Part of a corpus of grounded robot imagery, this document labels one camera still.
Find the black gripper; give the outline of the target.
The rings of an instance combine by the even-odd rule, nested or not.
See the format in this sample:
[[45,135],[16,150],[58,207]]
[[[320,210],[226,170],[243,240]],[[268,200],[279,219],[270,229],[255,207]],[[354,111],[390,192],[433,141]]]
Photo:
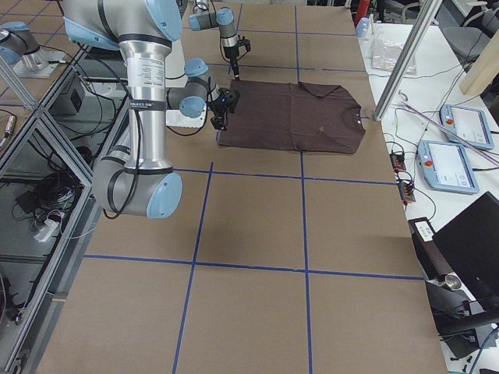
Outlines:
[[216,130],[225,131],[227,129],[228,102],[229,99],[225,93],[221,93],[216,99],[208,102],[208,107],[213,113],[211,124]]
[[238,42],[239,40],[236,35],[233,35],[231,37],[223,37],[221,39],[221,46],[223,48],[224,55],[232,64],[234,78],[237,81],[240,80],[239,63],[237,62],[237,59],[239,57]]

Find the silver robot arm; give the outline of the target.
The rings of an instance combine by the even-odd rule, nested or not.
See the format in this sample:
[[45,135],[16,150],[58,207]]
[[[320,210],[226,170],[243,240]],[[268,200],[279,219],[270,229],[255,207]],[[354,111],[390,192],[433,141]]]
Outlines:
[[232,9],[227,6],[216,9],[212,1],[194,1],[189,25],[193,31],[218,29],[221,57],[230,65],[235,80],[240,80],[240,49],[249,51],[250,47],[246,46],[248,40],[237,33]]
[[210,108],[212,124],[224,130],[239,92],[217,85],[200,58],[185,64],[185,86],[166,85],[168,56],[182,32],[174,1],[67,1],[64,12],[71,41],[120,51],[127,69],[129,131],[97,162],[95,199],[115,215],[171,216],[181,199],[182,179],[166,156],[167,112],[199,118]]

